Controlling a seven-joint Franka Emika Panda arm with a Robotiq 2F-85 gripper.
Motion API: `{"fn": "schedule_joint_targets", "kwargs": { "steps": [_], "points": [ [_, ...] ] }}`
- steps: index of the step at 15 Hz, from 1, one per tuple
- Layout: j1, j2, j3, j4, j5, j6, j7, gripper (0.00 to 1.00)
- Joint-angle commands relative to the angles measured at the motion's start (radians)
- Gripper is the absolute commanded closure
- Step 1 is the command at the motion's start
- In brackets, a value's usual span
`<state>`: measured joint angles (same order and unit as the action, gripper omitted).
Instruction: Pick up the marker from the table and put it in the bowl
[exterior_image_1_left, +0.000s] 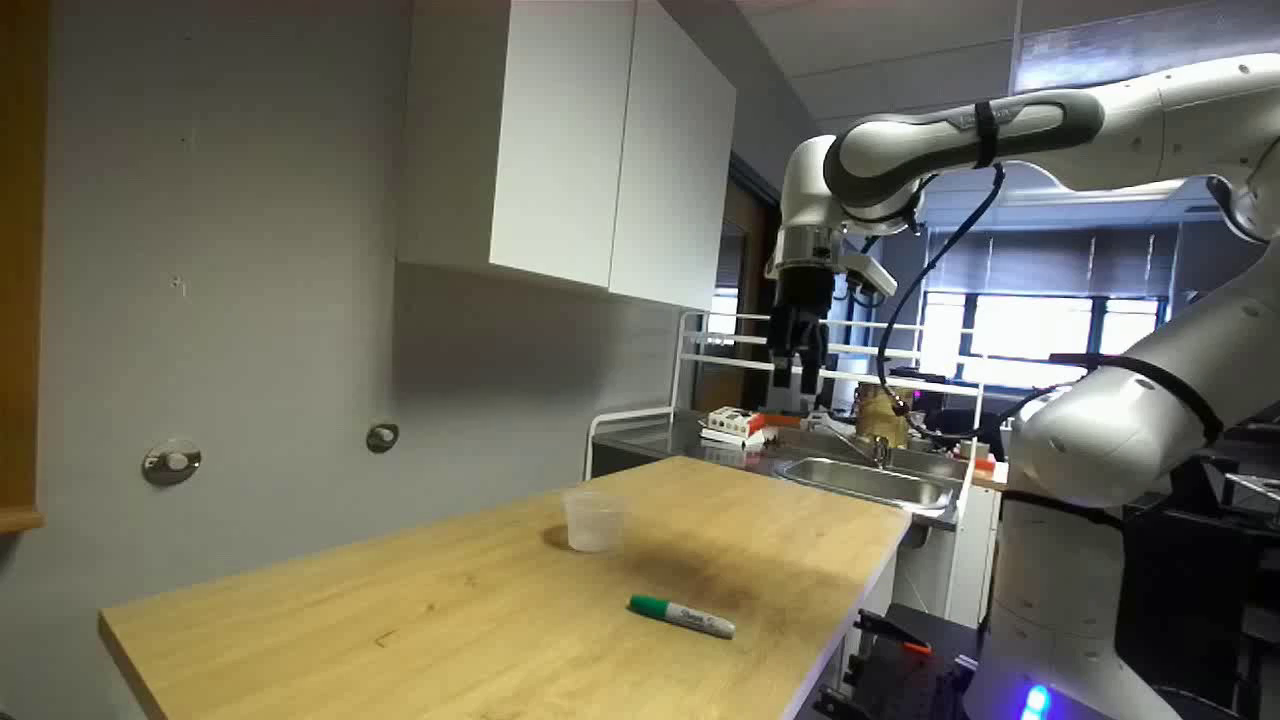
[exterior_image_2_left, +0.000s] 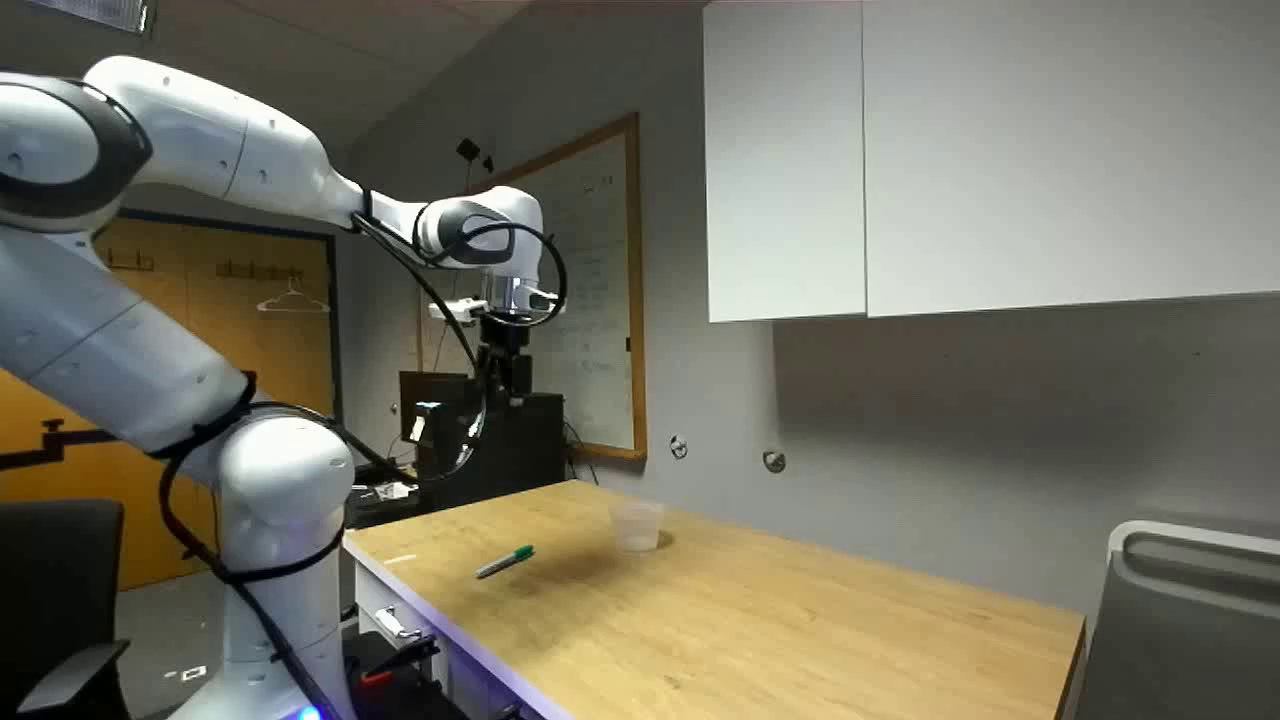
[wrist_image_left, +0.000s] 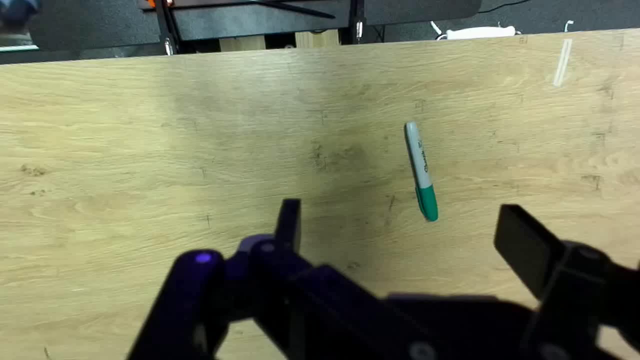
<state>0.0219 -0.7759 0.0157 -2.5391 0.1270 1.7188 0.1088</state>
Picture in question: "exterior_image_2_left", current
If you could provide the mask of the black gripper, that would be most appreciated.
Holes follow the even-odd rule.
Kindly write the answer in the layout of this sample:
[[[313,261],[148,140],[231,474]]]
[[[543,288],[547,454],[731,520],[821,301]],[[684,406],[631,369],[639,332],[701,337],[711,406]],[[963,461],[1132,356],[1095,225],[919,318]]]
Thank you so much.
[[[486,396],[527,396],[531,391],[527,332],[516,324],[500,324],[496,318],[482,318],[477,373]]]

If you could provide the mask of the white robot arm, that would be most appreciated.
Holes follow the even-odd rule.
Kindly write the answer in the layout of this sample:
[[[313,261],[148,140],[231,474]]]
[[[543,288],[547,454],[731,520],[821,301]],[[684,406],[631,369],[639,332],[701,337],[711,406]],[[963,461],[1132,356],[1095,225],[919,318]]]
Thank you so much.
[[[217,80],[104,56],[82,76],[0,76],[0,369],[170,475],[217,491],[225,662],[170,720],[357,720],[339,645],[353,441],[289,408],[95,253],[134,185],[370,236],[437,268],[481,268],[486,308],[531,314],[540,200],[397,200],[339,176],[313,127]]]

